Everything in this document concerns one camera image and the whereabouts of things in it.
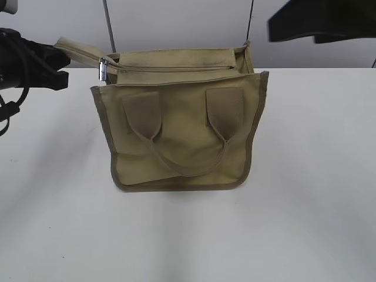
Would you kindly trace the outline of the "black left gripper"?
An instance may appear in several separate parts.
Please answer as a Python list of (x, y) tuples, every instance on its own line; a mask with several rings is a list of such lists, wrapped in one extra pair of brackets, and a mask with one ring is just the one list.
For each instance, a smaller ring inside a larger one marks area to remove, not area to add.
[[(36, 72), (36, 62), (27, 50), (35, 53), (57, 72)], [(58, 71), (70, 65), (70, 58), (60, 49), (29, 41), (21, 34), (9, 28), (1, 28), (1, 90), (21, 88), (25, 84), (26, 60), (31, 88), (62, 90), (68, 87), (69, 73)]]

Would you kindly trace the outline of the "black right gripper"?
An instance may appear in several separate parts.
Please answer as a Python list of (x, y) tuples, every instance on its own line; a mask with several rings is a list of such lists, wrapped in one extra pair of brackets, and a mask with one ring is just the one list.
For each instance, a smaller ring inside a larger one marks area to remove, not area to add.
[(375, 38), (375, 1), (288, 1), (268, 20), (270, 42)]

